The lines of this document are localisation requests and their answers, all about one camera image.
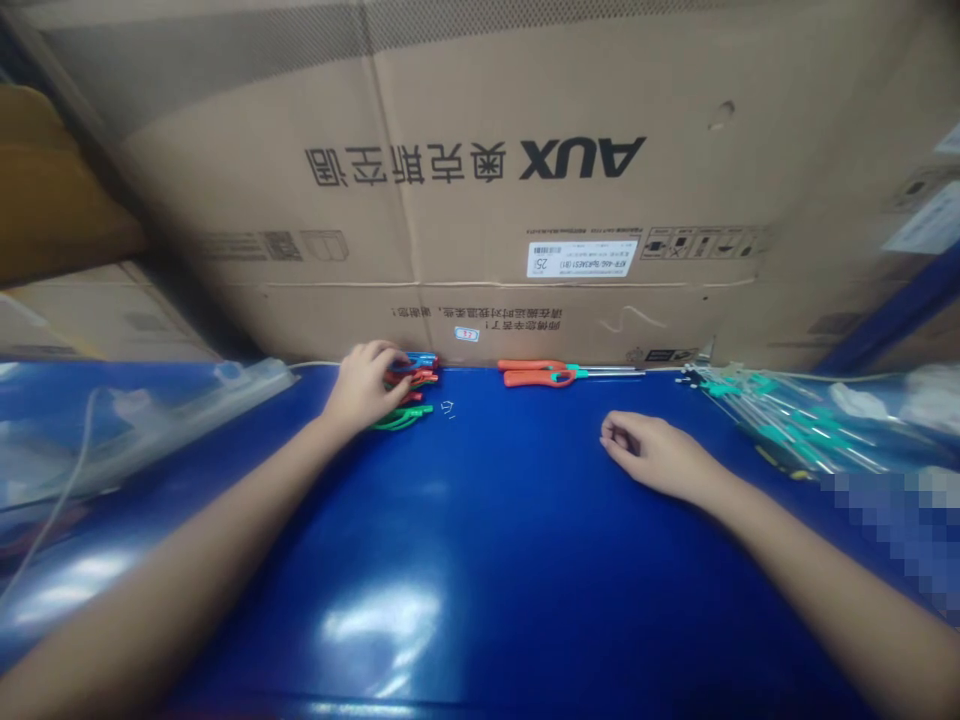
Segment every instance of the aux logo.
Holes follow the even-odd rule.
[[[620,177],[645,140],[645,137],[640,137],[631,143],[617,145],[610,138],[600,138],[594,142],[592,138],[575,137],[563,142],[547,140],[543,147],[540,147],[535,140],[521,140],[520,144],[523,145],[527,157],[530,158],[530,165],[523,171],[520,179],[529,180],[534,173],[545,180],[565,178],[570,166],[570,152],[574,148],[580,148],[581,150],[580,177],[593,177],[593,165],[597,159],[597,145],[600,146],[603,174],[607,177]],[[557,150],[556,164],[551,168],[548,160],[554,148]]]

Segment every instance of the white label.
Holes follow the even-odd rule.
[[[636,240],[530,243],[527,277],[626,277]]]
[[[960,181],[937,193],[887,241],[884,250],[939,255],[960,237]]]
[[[455,328],[453,331],[453,336],[457,340],[466,340],[467,342],[480,341],[480,331],[471,330],[470,328]]]
[[[935,152],[960,155],[960,123],[934,148]]]

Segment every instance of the blue table surface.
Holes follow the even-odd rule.
[[[306,369],[294,388],[91,503],[0,613],[0,666],[279,448],[322,407],[334,372]],[[366,433],[328,468],[168,708],[871,716],[719,526],[613,464],[597,441],[603,416],[666,418],[919,596],[831,495],[770,467],[676,377],[508,390],[493,370],[443,370],[425,391],[433,415]]]

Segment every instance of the wire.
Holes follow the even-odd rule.
[[[883,378],[893,377],[894,375],[899,375],[900,373],[880,373],[879,375],[862,375],[860,377],[852,378],[832,378],[826,377],[824,375],[805,375],[803,373],[783,373],[778,370],[770,370],[774,375],[786,375],[787,377],[795,377],[800,380],[820,380],[821,382],[869,382],[871,380],[882,380]]]
[[[293,370],[298,367],[309,367],[311,365],[339,365],[340,363],[331,362],[329,360],[311,360],[304,363],[294,363],[293,365],[287,365],[287,370]]]
[[[76,484],[77,478],[80,477],[80,472],[83,470],[83,466],[87,462],[87,453],[90,450],[90,436],[92,435],[93,431],[93,408],[96,404],[95,401],[97,399],[97,395],[101,390],[103,390],[103,388],[94,388],[90,391],[90,395],[87,396],[87,409],[83,414],[83,438],[80,441],[80,453],[77,455],[77,462],[73,466],[73,472],[70,473],[70,477],[67,478],[67,481],[63,484],[63,490],[60,491],[60,497],[53,506],[53,510],[50,512],[50,517],[47,518],[47,522],[40,531],[40,534],[37,535],[36,539],[33,541],[33,544],[30,546],[30,549],[27,550],[27,554],[20,563],[20,567],[17,568],[17,572],[15,572],[13,577],[10,578],[10,582],[7,583],[7,586],[3,589],[3,592],[0,592],[0,607],[3,607],[3,603],[10,595],[10,591],[13,589],[13,586],[20,581],[20,578],[26,572],[30,561],[33,560],[33,556],[40,549],[40,546],[46,539],[47,534],[50,532],[50,528],[53,527],[54,523],[60,517],[60,513],[63,512],[63,506],[66,504],[67,498],[70,497],[70,492],[73,490],[73,486]]]

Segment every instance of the hand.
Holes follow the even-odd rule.
[[[408,358],[386,340],[356,345],[340,363],[337,383],[322,417],[352,438],[395,410],[410,390],[412,379],[405,377],[392,390],[384,388],[383,374],[394,360],[407,362]]]
[[[637,482],[700,507],[718,490],[743,482],[660,418],[614,410],[603,420],[600,444]]]

